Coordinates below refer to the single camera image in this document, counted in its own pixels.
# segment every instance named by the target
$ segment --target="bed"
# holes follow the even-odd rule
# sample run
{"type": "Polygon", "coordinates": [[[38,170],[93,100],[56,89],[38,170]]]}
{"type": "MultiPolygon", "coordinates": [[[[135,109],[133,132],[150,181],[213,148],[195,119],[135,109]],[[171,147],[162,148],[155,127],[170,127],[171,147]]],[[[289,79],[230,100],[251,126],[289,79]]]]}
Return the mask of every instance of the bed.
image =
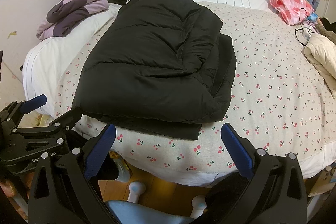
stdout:
{"type": "MultiPolygon", "coordinates": [[[[112,149],[161,179],[194,186],[211,186],[236,170],[219,134],[226,122],[270,154],[294,152],[304,178],[336,160],[335,101],[324,79],[304,57],[294,35],[296,27],[284,23],[266,0],[194,1],[216,13],[223,21],[221,32],[234,41],[237,68],[228,112],[222,122],[204,124],[196,141],[117,128],[112,149]]],[[[26,97],[45,93],[48,98],[39,112],[57,117],[71,108],[86,57],[117,11],[112,5],[97,15],[109,13],[80,43],[69,40],[77,40],[75,35],[62,38],[67,42],[58,38],[62,40],[59,50],[59,41],[46,39],[28,53],[23,71],[26,97]],[[58,58],[51,58],[54,52],[58,58]]],[[[71,34],[80,33],[81,24],[71,34]]],[[[75,130],[89,138],[103,127],[104,123],[83,116],[75,130]]]]}

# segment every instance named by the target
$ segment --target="blue gripper pad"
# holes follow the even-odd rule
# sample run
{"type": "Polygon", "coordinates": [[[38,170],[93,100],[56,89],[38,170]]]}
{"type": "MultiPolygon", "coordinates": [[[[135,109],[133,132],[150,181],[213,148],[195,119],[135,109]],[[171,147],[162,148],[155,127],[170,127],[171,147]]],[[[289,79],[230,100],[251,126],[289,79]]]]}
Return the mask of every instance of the blue gripper pad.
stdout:
{"type": "Polygon", "coordinates": [[[33,99],[30,99],[24,103],[22,103],[20,107],[20,112],[22,114],[28,114],[39,107],[44,106],[47,103],[47,97],[44,94],[37,96],[33,99]]]}
{"type": "Polygon", "coordinates": [[[241,141],[239,140],[240,137],[238,136],[236,131],[231,127],[229,123],[225,123],[223,124],[220,131],[220,136],[222,138],[223,144],[225,145],[225,148],[227,149],[233,162],[237,166],[239,174],[247,178],[248,180],[251,180],[254,175],[253,159],[242,145],[241,141]]]}
{"type": "Polygon", "coordinates": [[[116,127],[113,124],[110,124],[108,127],[107,126],[108,125],[106,125],[102,132],[95,137],[100,138],[86,157],[85,170],[83,173],[87,180],[98,174],[107,153],[110,151],[110,148],[116,139],[116,127]]]}

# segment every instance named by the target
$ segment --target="cream puffer jacket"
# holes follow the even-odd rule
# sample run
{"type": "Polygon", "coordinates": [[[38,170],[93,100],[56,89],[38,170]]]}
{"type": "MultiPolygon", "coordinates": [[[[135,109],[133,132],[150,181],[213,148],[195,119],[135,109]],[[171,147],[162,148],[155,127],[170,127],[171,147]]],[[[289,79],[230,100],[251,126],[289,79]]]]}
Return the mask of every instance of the cream puffer jacket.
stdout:
{"type": "Polygon", "coordinates": [[[313,33],[304,49],[304,55],[324,78],[336,99],[336,45],[325,36],[313,33]]]}

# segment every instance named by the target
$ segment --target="bedsheet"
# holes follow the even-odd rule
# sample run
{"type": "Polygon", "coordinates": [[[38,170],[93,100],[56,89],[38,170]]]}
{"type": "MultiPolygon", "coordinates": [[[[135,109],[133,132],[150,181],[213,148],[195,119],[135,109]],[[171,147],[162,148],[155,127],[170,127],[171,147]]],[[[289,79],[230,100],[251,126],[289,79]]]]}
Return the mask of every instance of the bedsheet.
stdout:
{"type": "MultiPolygon", "coordinates": [[[[164,180],[209,186],[236,171],[221,142],[229,122],[240,136],[273,155],[294,152],[305,178],[336,159],[335,101],[324,79],[303,55],[288,26],[272,13],[202,2],[222,21],[221,32],[233,38],[236,77],[222,122],[204,124],[196,141],[170,139],[117,128],[113,149],[132,165],[164,180]]],[[[71,108],[80,71],[111,22],[84,45],[57,87],[55,115],[71,108]]],[[[84,137],[99,134],[104,123],[83,116],[75,130],[84,137]]]]}

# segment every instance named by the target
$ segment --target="pink plastic bag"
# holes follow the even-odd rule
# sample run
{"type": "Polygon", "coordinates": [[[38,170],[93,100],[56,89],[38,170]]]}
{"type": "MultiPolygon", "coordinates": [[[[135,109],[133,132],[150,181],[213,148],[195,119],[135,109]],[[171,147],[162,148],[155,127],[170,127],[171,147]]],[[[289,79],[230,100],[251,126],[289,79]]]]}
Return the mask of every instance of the pink plastic bag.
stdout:
{"type": "Polygon", "coordinates": [[[288,25],[298,24],[314,12],[313,7],[307,0],[268,0],[268,2],[280,12],[283,20],[288,25]]]}

